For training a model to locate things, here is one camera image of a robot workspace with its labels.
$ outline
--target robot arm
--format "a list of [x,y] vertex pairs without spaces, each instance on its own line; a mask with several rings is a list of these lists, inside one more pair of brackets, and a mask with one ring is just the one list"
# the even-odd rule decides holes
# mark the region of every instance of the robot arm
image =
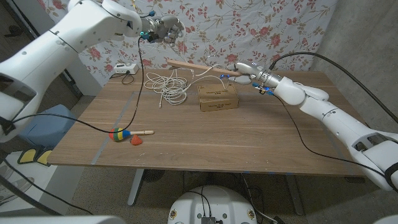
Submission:
[[72,0],[69,13],[53,28],[0,63],[0,142],[23,130],[51,82],[87,47],[105,40],[139,37],[174,43],[182,35],[175,16],[146,17],[112,0]]
[[287,77],[280,77],[264,67],[251,62],[239,62],[229,67],[243,73],[230,80],[239,84],[253,85],[264,94],[273,91],[289,105],[297,105],[304,113],[321,121],[349,150],[355,162],[371,167],[383,176],[365,167],[362,171],[380,188],[398,188],[398,134],[376,131],[328,101],[329,95],[323,90],[294,83]]

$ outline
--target table leg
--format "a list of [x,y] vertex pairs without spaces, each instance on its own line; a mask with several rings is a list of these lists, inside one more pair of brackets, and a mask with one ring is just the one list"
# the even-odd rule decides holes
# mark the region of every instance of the table leg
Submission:
[[294,175],[285,175],[285,178],[296,214],[304,215],[303,203],[300,198],[299,188],[297,187],[296,177]]
[[134,175],[134,180],[132,181],[129,199],[127,200],[127,204],[130,206],[133,206],[136,202],[136,198],[138,196],[138,190],[141,185],[141,179],[143,175],[144,175],[144,169],[136,170],[136,174]]

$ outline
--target blue cushion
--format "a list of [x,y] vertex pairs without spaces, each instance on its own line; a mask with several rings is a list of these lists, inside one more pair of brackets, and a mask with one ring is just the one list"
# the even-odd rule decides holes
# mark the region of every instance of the blue cushion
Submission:
[[[63,105],[54,106],[41,113],[52,113],[75,118]],[[34,146],[55,147],[75,122],[57,116],[35,116],[19,137]]]

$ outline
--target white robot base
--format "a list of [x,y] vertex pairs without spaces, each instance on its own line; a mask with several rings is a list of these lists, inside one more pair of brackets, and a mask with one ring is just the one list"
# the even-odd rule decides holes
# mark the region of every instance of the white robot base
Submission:
[[226,187],[207,185],[203,190],[197,187],[177,199],[170,209],[167,223],[256,224],[257,218],[253,206],[242,195]]

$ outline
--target floral fabric backdrop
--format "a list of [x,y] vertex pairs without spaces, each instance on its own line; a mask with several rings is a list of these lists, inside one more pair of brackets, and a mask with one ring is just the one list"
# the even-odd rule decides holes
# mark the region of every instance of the floral fabric backdrop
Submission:
[[[335,9],[337,0],[114,0],[146,15],[173,14],[186,27],[187,43],[168,44],[142,41],[144,68],[167,68],[166,60],[206,65],[249,60],[269,65],[289,52],[316,52]],[[68,0],[38,0],[47,14],[58,22],[67,13]],[[114,74],[116,63],[138,63],[138,38],[107,40],[79,54],[96,80],[104,85]],[[295,56],[277,64],[279,70],[308,70],[311,56]]]

